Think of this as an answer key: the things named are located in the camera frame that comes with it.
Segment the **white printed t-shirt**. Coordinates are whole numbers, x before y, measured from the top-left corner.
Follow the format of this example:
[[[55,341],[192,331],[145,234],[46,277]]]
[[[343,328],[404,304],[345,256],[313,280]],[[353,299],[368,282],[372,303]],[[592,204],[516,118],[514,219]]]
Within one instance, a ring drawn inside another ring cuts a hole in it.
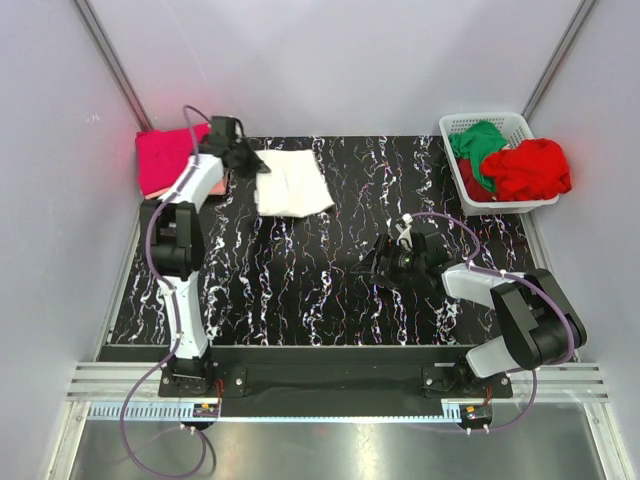
[[[270,169],[256,175],[260,216],[305,218],[335,205],[312,150],[261,150],[257,155]]]

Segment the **red t-shirt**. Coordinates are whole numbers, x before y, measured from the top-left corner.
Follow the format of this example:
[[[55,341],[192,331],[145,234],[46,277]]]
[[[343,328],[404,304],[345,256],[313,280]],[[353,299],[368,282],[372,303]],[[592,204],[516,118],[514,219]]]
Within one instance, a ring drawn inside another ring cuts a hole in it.
[[[480,173],[493,181],[493,188],[481,185],[474,177],[467,154],[456,160],[465,190],[477,202],[551,200],[572,189],[564,151],[549,139],[524,140],[514,149],[489,155]]]

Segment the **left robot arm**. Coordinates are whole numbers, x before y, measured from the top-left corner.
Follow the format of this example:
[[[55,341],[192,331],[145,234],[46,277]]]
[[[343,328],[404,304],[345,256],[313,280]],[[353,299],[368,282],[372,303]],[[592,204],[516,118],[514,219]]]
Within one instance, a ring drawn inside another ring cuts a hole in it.
[[[202,139],[193,125],[188,132],[192,152],[184,170],[159,199],[143,202],[140,220],[146,228],[146,260],[164,297],[170,333],[169,353],[160,362],[162,384],[203,396],[214,388],[216,372],[199,305],[198,278],[205,257],[199,212],[227,173],[251,177],[270,169],[235,117],[211,117]]]

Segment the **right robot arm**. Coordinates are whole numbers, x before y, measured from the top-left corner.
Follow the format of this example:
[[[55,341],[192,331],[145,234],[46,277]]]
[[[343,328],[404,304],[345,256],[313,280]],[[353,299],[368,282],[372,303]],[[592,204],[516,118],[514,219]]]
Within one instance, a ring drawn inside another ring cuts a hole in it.
[[[584,324],[550,271],[467,266],[451,259],[433,234],[382,234],[354,271],[379,287],[443,293],[495,312],[500,336],[471,348],[427,384],[437,395],[476,396],[502,374],[569,361],[587,341]]]

